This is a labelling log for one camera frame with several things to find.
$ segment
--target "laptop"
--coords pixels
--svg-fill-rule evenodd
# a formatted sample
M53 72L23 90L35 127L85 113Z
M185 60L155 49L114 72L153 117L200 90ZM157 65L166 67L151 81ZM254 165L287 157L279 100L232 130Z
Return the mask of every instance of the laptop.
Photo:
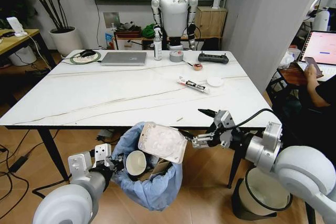
M146 52L108 52L101 61L102 66L144 66Z
M336 31L310 31L299 57L298 65L304 71L305 57L312 57L323 73L318 81L327 81L336 74Z

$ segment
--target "trash bag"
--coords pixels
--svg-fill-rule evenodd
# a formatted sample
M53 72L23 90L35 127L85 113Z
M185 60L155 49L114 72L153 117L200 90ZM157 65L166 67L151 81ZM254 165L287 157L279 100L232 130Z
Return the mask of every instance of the trash bag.
M144 122L138 123L129 129L120 138L114 148L112 158L124 154L125 164L127 156L138 149L138 141L142 132ZM115 173L112 181L118 184L125 194L136 203L148 210L162 211L168 207L177 197L182 183L182 164L174 164L167 170L165 175L157 175L143 182L132 181L126 169Z

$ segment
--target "remote controller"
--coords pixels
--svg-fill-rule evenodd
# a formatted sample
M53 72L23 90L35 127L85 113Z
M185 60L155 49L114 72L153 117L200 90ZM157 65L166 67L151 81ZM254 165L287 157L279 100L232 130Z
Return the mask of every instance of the remote controller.
M219 62L227 64L229 59L226 55L206 55L203 52L198 55L198 61L210 61L210 62Z

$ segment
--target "cardboard box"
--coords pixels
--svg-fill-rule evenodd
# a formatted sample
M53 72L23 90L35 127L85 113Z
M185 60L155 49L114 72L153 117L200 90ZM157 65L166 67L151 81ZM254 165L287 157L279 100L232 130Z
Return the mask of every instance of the cardboard box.
M158 175L158 174L165 174L166 171L168 170L169 166L170 166L170 163L169 161L167 160L164 160L162 158L159 159L159 161L157 162L156 166L147 171L146 173L142 174L138 180L143 182L145 181L146 179L149 179L152 175Z

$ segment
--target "hand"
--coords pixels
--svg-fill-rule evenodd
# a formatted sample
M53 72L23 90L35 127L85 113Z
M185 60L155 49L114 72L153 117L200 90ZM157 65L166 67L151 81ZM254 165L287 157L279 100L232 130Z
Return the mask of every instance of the hand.
M310 64L304 70L304 75L306 76L307 80L316 80L316 68L313 64Z

